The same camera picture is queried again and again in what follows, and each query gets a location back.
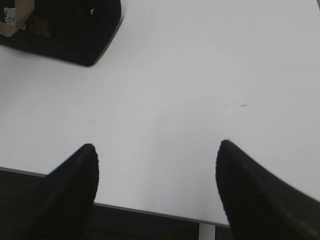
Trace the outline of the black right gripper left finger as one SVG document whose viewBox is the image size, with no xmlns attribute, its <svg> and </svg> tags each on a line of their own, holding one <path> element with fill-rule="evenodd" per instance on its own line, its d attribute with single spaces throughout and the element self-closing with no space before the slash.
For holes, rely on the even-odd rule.
<svg viewBox="0 0 320 240">
<path fill-rule="evenodd" d="M 83 239 L 98 184 L 98 155 L 91 143 L 46 176 L 1 170 L 0 238 Z"/>
</svg>

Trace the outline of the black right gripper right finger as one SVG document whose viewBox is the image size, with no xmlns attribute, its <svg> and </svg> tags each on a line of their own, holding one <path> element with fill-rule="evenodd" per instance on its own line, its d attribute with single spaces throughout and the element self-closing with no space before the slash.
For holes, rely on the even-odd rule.
<svg viewBox="0 0 320 240">
<path fill-rule="evenodd" d="M 272 174 L 230 140 L 220 144 L 215 180 L 235 240 L 320 238 L 320 202 Z"/>
</svg>

